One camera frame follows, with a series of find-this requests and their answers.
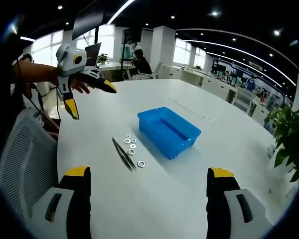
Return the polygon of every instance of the curved ceiling strip light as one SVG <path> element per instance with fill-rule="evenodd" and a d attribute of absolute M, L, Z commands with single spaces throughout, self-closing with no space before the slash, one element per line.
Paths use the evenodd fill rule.
<path fill-rule="evenodd" d="M 274 68 L 276 71 L 278 71 L 280 74 L 282 74 L 284 77 L 286 77 L 294 86 L 296 86 L 296 84 L 285 74 L 283 73 L 281 70 L 279 70 L 277 67 L 273 66 L 272 64 L 268 63 L 267 61 L 257 57 L 257 56 L 254 56 L 246 51 L 242 51 L 240 49 L 237 49 L 237 48 L 234 48 L 234 47 L 231 47 L 231 46 L 226 46 L 226 45 L 222 45 L 222 44 L 218 44 L 218 43 L 214 43 L 214 42 L 208 42 L 208 41 L 196 41 L 196 40 L 184 40 L 184 41 L 190 41 L 190 42 L 201 42 L 201 43 L 206 43 L 206 44 L 212 44 L 212 45 L 217 45 L 217 46 L 223 46 L 223 47 L 227 47 L 227 48 L 230 48 L 230 49 L 233 49 L 233 50 L 236 50 L 236 51 L 240 51 L 242 53 L 245 53 L 247 55 L 250 55 L 252 57 L 255 57 L 256 59 L 268 64 L 269 66 L 271 66 L 272 68 Z"/>
<path fill-rule="evenodd" d="M 224 33 L 228 33 L 228 34 L 233 34 L 233 35 L 237 35 L 237 36 L 241 36 L 241 37 L 244 37 L 244 38 L 248 38 L 250 40 L 253 40 L 253 41 L 256 41 L 260 44 L 263 44 L 265 45 L 266 47 L 269 47 L 270 49 L 276 51 L 277 53 L 279 53 L 280 55 L 282 55 L 283 57 L 285 57 L 290 63 L 292 63 L 297 69 L 299 69 L 299 67 L 292 61 L 290 60 L 287 56 L 285 56 L 283 53 L 281 53 L 280 51 L 276 50 L 275 48 L 273 48 L 272 46 L 270 45 L 267 45 L 266 43 L 262 42 L 262 41 L 259 41 L 257 39 L 254 39 L 252 37 L 249 37 L 249 36 L 245 36 L 245 35 L 242 35 L 242 34 L 239 34 L 239 33 L 235 33 L 235 32 L 231 32 L 231 31 L 223 31 L 223 30 L 216 30 L 216 29 L 208 29 L 208 28 L 186 28 L 186 29 L 177 29 L 176 31 L 187 31 L 187 30 L 199 30 L 199 31 L 218 31 L 218 32 L 224 32 Z"/>
<path fill-rule="evenodd" d="M 124 11 L 134 1 L 135 0 L 128 0 L 126 3 L 124 3 L 124 5 L 121 6 L 121 8 L 111 17 L 111 19 L 108 21 L 108 23 L 106 23 L 106 25 L 110 25 L 112 21 L 114 21 L 115 18 L 117 18 L 117 16 L 120 15 L 121 12 Z"/>
<path fill-rule="evenodd" d="M 255 69 L 255 68 L 253 68 L 253 67 L 251 67 L 251 66 L 249 66 L 249 65 L 247 65 L 247 64 L 245 64 L 245 63 L 242 63 L 242 62 L 240 62 L 240 61 L 234 60 L 234 59 L 229 58 L 229 57 L 226 57 L 226 56 L 222 56 L 222 55 L 218 55 L 218 54 L 215 54 L 215 53 L 211 53 L 211 52 L 207 52 L 207 54 L 215 55 L 215 56 L 219 56 L 219 57 L 223 57 L 223 58 L 226 58 L 226 59 L 231 60 L 231 61 L 236 61 L 236 62 L 238 62 L 238 63 L 240 63 L 240 64 L 242 64 L 242 65 L 244 65 L 244 66 L 247 66 L 247 67 L 249 67 L 250 69 L 253 69 L 254 71 L 257 71 L 257 72 L 259 72 L 260 74 L 266 76 L 268 79 L 272 80 L 275 84 L 277 84 L 278 86 L 280 86 L 280 87 L 282 88 L 282 86 L 281 86 L 279 83 L 277 83 L 275 80 L 273 80 L 272 78 L 270 78 L 270 77 L 267 76 L 266 74 L 262 73 L 261 71 Z"/>

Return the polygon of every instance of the tweezers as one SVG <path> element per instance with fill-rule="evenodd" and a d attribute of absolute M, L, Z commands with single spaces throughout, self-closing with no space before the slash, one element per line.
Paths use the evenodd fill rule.
<path fill-rule="evenodd" d="M 136 170 L 136 166 L 133 163 L 133 161 L 131 160 L 131 158 L 128 156 L 127 153 L 124 152 L 124 150 L 122 149 L 122 147 L 115 141 L 115 139 L 112 137 L 112 142 L 115 146 L 116 151 L 118 152 L 120 159 L 122 160 L 122 162 L 125 164 L 125 166 L 132 172 L 133 169 Z"/>

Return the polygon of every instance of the mesh chair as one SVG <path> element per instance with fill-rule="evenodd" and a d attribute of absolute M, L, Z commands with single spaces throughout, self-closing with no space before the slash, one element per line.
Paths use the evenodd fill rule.
<path fill-rule="evenodd" d="M 23 110 L 0 158 L 0 189 L 16 217 L 26 224 L 33 205 L 58 184 L 57 142 Z"/>

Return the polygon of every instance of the potted plant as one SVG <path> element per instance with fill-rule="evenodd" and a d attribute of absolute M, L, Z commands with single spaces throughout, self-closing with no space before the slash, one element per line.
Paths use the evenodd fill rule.
<path fill-rule="evenodd" d="M 102 53 L 98 56 L 98 62 L 101 64 L 101 65 L 104 65 L 105 62 L 107 62 L 109 59 L 109 55 L 108 54 L 105 54 L 105 53 Z"/>
<path fill-rule="evenodd" d="M 197 66 L 195 66 L 195 69 L 196 70 L 201 70 L 201 67 L 197 65 Z"/>
<path fill-rule="evenodd" d="M 266 118 L 265 123 L 276 120 L 276 149 L 279 148 L 276 155 L 275 165 L 277 167 L 286 159 L 286 166 L 293 163 L 295 173 L 290 182 L 299 179 L 299 110 L 292 111 L 286 106 L 284 109 L 278 109 L 271 112 Z"/>

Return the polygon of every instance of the person's arm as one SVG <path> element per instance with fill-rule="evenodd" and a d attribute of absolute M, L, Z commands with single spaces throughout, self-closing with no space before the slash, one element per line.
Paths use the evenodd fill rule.
<path fill-rule="evenodd" d="M 76 89 L 78 92 L 87 94 L 90 93 L 87 86 L 76 79 L 77 75 L 70 76 L 70 87 Z M 12 83 L 35 83 L 49 81 L 54 85 L 58 85 L 58 71 L 57 68 L 42 64 L 33 64 L 20 60 L 19 63 L 12 67 Z"/>
<path fill-rule="evenodd" d="M 59 134 L 53 133 L 53 132 L 47 132 L 52 138 L 54 138 L 56 141 L 58 140 Z"/>
<path fill-rule="evenodd" d="M 43 117 L 43 121 L 45 123 L 49 123 L 53 125 L 57 130 L 60 130 L 60 127 L 50 118 L 48 112 L 46 110 L 42 110 L 42 113 L 45 117 Z"/>

